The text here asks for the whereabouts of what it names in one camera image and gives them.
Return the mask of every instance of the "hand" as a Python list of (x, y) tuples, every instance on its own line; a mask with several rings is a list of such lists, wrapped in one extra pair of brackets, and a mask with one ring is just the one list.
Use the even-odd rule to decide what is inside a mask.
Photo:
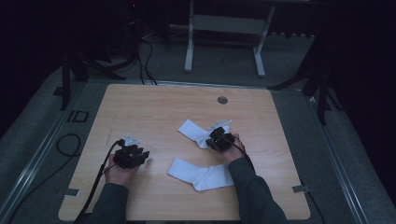
[(122, 185), (125, 188), (129, 187), (132, 177), (137, 171), (138, 166), (133, 169), (122, 169), (113, 161), (114, 154), (108, 157), (107, 172), (105, 172), (106, 183)]
[[(239, 140), (239, 134), (233, 134), (235, 136), (235, 141), (233, 142), (240, 148), (244, 149), (241, 141)], [(236, 146), (232, 145), (230, 149), (226, 151), (219, 152), (220, 156), (223, 158), (224, 162), (230, 164), (232, 161), (245, 157), (244, 154), (236, 148)]]

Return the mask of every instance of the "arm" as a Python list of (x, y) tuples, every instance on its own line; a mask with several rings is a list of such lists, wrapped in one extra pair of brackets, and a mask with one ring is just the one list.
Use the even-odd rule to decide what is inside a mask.
[(86, 219), (85, 224), (100, 223), (125, 223), (126, 204), (131, 183), (137, 167), (134, 169), (122, 169), (114, 165), (114, 155), (110, 155), (108, 167), (105, 173), (106, 183), (93, 208), (92, 214)]
[[(242, 147), (239, 135), (235, 144)], [(279, 205), (274, 201), (264, 179), (255, 174), (244, 154), (236, 147), (220, 153), (228, 163), (239, 202), (239, 216), (244, 224), (250, 223), (288, 223)]]

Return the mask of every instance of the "sleeve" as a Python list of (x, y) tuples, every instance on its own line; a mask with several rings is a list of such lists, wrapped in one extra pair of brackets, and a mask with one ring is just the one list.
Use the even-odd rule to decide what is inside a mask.
[(255, 174), (245, 158), (232, 161), (228, 169), (235, 183), (243, 224), (288, 223), (285, 213), (272, 198), (267, 183)]
[(126, 204), (129, 190), (124, 186), (107, 183), (85, 224), (126, 223)]

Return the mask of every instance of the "table top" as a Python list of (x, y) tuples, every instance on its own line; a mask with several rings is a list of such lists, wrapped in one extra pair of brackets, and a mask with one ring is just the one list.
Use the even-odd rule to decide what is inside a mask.
[[(218, 98), (228, 103), (222, 105)], [(267, 90), (193, 86), (109, 85), (71, 180), (78, 196), (65, 196), (62, 220), (74, 220), (87, 201), (93, 181), (111, 145), (130, 133), (150, 151), (130, 185), (128, 220), (237, 220), (234, 187), (196, 191), (192, 184), (167, 174), (175, 157), (197, 166), (221, 164), (211, 149), (197, 144), (177, 129), (186, 119), (202, 128), (219, 119), (232, 119), (231, 133), (239, 133), (256, 173), (288, 219), (307, 219), (309, 207), (272, 95)], [(105, 184), (102, 177), (87, 212)]]

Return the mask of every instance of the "person's left hand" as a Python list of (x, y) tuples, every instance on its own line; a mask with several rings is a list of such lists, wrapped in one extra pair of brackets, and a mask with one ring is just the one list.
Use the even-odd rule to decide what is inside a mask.
[(105, 172), (106, 183), (118, 184), (124, 186), (125, 188), (128, 188), (129, 184), (131, 183), (132, 177), (134, 176), (139, 167), (137, 166), (133, 169), (122, 169), (114, 163), (113, 158), (114, 154), (111, 154), (108, 158), (107, 168), (113, 165), (114, 166), (108, 169), (107, 172)]

